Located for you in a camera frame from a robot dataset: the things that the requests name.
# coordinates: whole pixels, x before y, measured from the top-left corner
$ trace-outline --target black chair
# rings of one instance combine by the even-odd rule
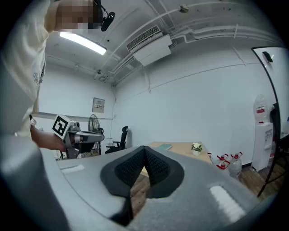
[[[122,128],[122,134],[121,134],[121,141],[113,141],[114,143],[117,144],[117,147],[115,146],[107,146],[109,148],[105,154],[112,153],[112,152],[117,152],[120,150],[123,150],[126,148],[126,135],[127,135],[128,127],[123,127]]]

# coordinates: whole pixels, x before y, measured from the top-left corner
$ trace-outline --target white shirt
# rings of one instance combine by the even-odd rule
[[[10,76],[34,102],[27,109],[18,133],[31,138],[29,115],[38,112],[40,83],[45,72],[45,46],[49,33],[44,27],[50,0],[34,1],[7,37],[1,59]]]

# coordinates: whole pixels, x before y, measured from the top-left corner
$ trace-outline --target wooden table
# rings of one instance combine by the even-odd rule
[[[158,146],[160,146],[164,143],[172,145],[172,147],[168,151],[171,151],[171,152],[174,152],[174,153],[177,153],[180,155],[184,155],[187,157],[192,157],[195,159],[203,160],[203,161],[206,161],[210,164],[212,163],[212,161],[208,155],[208,151],[207,151],[206,147],[202,144],[202,142],[198,142],[199,144],[202,145],[202,148],[203,148],[203,150],[201,151],[199,156],[193,155],[193,152],[191,150],[191,145],[193,142],[191,142],[191,143],[152,142],[149,144],[149,147],[157,148]],[[148,172],[146,171],[145,167],[141,171],[141,174],[148,176]]]

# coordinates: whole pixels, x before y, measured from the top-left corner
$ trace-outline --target white wall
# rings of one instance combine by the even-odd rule
[[[201,141],[213,158],[241,151],[242,163],[251,162],[254,100],[262,93],[269,105],[275,103],[251,47],[269,45],[220,38],[178,45],[171,55],[146,67],[151,93],[141,69],[117,85],[112,137],[120,137],[121,128],[129,126],[128,147]]]
[[[44,131],[51,132],[56,114],[63,114],[79,122],[81,129],[87,131],[94,97],[105,100],[104,113],[94,114],[104,129],[104,136],[109,137],[115,101],[111,86],[80,71],[75,74],[72,69],[47,63],[39,93],[39,114],[33,115],[36,128],[43,127]],[[104,140],[102,153],[107,150],[105,146]]]

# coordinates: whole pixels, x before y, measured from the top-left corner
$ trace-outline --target person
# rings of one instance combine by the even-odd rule
[[[33,102],[23,117],[21,130],[15,135],[32,139],[40,148],[65,152],[59,137],[36,129],[29,118],[38,112],[46,41],[53,31],[98,28],[102,21],[103,13],[94,0],[35,0],[20,17],[1,50],[1,63]]]

